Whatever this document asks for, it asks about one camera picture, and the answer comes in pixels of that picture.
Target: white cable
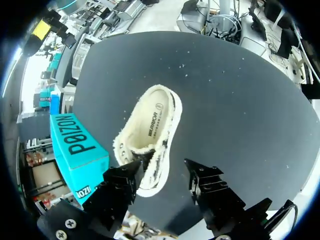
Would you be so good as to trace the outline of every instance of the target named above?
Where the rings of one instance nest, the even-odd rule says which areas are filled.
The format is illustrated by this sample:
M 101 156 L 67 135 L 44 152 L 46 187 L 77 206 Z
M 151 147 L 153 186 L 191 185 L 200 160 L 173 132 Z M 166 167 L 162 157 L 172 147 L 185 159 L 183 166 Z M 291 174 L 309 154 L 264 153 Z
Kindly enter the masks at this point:
M 228 18 L 227 16 L 223 16 L 223 15 L 213 15 L 210 17 L 210 22 L 211 22 L 211 19 L 214 19 L 214 18 L 224 18 L 224 19 L 228 19 L 234 26 L 235 26 L 235 32 L 232 34 L 233 36 L 238 32 L 238 27 L 237 27 L 237 24 L 232 21 L 230 18 Z
M 212 0 L 212 1 L 213 1 L 215 4 L 218 5 L 218 8 L 220 8 L 219 4 L 218 4 L 215 0 Z
M 302 52 L 303 52 L 303 54 L 304 54 L 304 60 L 306 60 L 307 66 L 311 69 L 311 71 L 313 72 L 315 78 L 316 78 L 316 79 L 318 80 L 318 82 L 320 83 L 320 79 L 319 79 L 318 75 L 316 74 L 316 71 L 315 71 L 314 68 L 312 67 L 312 65 L 311 65 L 311 63 L 310 63 L 310 61 L 309 61 L 309 59 L 308 59 L 308 56 L 307 56 L 307 54 L 306 54 L 306 51 L 305 51 L 305 49 L 304 49 L 304 46 L 303 46 L 302 43 L 301 43 L 300 35 L 299 35 L 299 33 L 298 33 L 296 24 L 295 24 L 294 22 L 292 22 L 292 25 L 293 25 L 293 28 L 294 28 L 294 33 L 295 33 L 296 37 L 298 38 L 300 47 L 301 47 Z
M 225 17 L 233 18 L 234 20 L 236 20 L 238 22 L 238 24 L 240 26 L 240 30 L 242 29 L 240 21 L 235 16 L 232 16 L 232 15 L 229 15 L 229 14 L 219 14 L 219 16 L 225 16 Z

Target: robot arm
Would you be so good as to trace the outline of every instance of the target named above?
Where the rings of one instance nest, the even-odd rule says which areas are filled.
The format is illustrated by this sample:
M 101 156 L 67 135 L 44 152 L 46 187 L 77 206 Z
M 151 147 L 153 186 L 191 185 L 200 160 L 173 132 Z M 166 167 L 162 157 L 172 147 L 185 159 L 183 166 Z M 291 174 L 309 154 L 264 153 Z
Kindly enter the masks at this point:
M 228 187 L 217 167 L 207 167 L 189 159 L 184 161 L 190 172 L 189 190 L 199 206 L 207 228 L 217 240 L 269 240 L 270 233 L 286 217 L 290 200 L 269 220 L 272 201 L 265 198 L 245 210 L 245 203 Z M 128 206 L 136 198 L 149 159 L 138 158 L 103 174 L 104 181 L 85 201 L 83 211 L 61 200 L 38 219 L 39 229 L 49 239 L 113 239 L 121 227 Z

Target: white floor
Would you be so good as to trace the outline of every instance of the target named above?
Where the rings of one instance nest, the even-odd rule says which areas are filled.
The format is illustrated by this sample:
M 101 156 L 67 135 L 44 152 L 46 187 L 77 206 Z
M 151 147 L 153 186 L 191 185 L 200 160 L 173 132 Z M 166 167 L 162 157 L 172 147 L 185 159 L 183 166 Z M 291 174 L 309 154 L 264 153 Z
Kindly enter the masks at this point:
M 180 11 L 183 7 L 183 4 L 187 0 L 160 0 L 159 3 L 154 4 L 151 7 L 148 7 L 141 16 L 133 23 L 130 28 L 130 33 L 141 33 L 141 32 L 150 32 L 150 31 L 180 31 L 176 20 L 180 14 Z M 240 0 L 240 10 L 239 15 L 248 12 L 248 8 L 250 7 L 251 2 L 249 0 Z M 211 0 L 210 4 L 212 9 L 219 8 L 218 5 Z M 260 20 L 262 21 L 266 34 L 267 34 L 267 43 L 273 43 L 277 48 L 280 46 L 281 39 L 281 31 L 282 29 L 277 26 L 275 30 L 272 30 L 273 22 L 269 21 L 263 11 L 259 9 L 255 10 L 255 13 L 258 15 Z M 301 59 L 301 55 L 296 48 L 292 48 L 294 52 L 296 52 Z M 300 75 L 294 75 L 293 69 L 295 69 L 293 65 L 292 57 L 287 59 L 283 59 L 278 56 L 272 56 L 270 58 L 271 52 L 269 49 L 262 55 L 262 58 L 273 64 L 276 68 L 281 70 L 285 75 L 287 75 L 295 84 L 302 83 Z M 299 215 L 301 217 L 304 211 L 308 208 L 314 194 L 316 191 L 316 187 L 318 186 L 320 179 L 320 161 L 316 161 L 316 164 L 313 168 L 312 173 L 310 174 L 310 178 L 306 183 L 304 189 L 297 193 L 297 196 L 294 199 L 294 202 L 298 205 Z M 267 212 L 271 217 L 276 211 Z M 287 218 L 276 228 L 275 231 L 271 234 L 272 239 L 280 240 L 283 239 L 287 233 L 290 231 L 292 221 L 294 218 L 293 212 L 289 213 Z M 182 240 L 191 240 L 191 239 L 210 239 L 213 235 L 210 231 L 206 229 L 206 224 L 204 220 L 199 222 L 193 228 L 189 229 L 187 232 L 179 236 L 179 239 Z

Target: screw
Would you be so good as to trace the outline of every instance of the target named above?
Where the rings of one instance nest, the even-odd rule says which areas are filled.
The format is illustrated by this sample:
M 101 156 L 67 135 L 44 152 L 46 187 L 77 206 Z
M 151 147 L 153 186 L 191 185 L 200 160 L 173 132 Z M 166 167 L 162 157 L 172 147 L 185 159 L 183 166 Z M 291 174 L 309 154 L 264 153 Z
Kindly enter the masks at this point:
M 75 229 L 77 226 L 77 223 L 75 220 L 73 219 L 68 219 L 65 221 L 64 225 L 68 228 L 68 229 Z
M 67 239 L 67 234 L 62 230 L 56 231 L 55 232 L 55 236 L 59 240 L 66 240 Z
M 231 240 L 231 237 L 228 235 L 221 235 L 216 238 L 216 240 Z

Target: desk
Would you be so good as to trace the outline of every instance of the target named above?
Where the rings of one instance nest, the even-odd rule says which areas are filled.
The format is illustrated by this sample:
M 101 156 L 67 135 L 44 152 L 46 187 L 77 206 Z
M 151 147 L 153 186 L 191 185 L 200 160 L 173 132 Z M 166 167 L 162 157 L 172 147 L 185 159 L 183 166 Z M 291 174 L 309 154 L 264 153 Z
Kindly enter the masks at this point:
M 303 187 L 319 151 L 320 121 L 302 92 L 258 55 L 182 32 L 122 35 L 91 47 L 73 111 L 109 152 L 110 166 L 117 166 L 112 145 L 124 118 L 155 84 L 175 91 L 183 111 L 166 185 L 153 197 L 137 196 L 129 207 L 137 217 L 176 235 L 202 218 L 184 158 L 221 169 L 247 208 L 268 197 L 277 210 Z
M 75 51 L 77 49 L 81 36 L 88 32 L 89 32 L 89 27 L 88 26 L 83 27 L 74 37 L 76 40 L 76 43 L 73 45 L 73 47 L 69 49 L 66 46 L 64 46 L 64 49 L 62 51 L 62 56 L 55 74 L 55 80 L 57 81 L 59 86 L 61 86 L 62 88 L 64 88 L 72 78 L 72 61 L 74 58 Z

